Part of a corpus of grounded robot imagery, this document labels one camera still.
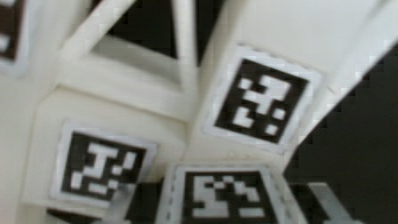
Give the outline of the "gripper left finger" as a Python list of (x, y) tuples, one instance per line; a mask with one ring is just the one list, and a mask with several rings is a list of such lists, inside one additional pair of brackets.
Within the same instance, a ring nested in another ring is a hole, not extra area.
[(136, 190), (138, 186), (134, 184), (120, 185), (106, 215), (97, 224), (132, 224), (132, 221), (127, 219), (127, 214), (134, 201)]

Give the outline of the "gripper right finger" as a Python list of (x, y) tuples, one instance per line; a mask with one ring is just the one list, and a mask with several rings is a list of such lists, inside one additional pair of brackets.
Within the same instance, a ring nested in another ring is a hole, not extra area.
[(308, 186), (328, 214), (328, 220), (322, 224), (365, 224), (363, 221), (353, 218), (329, 185), (315, 182)]

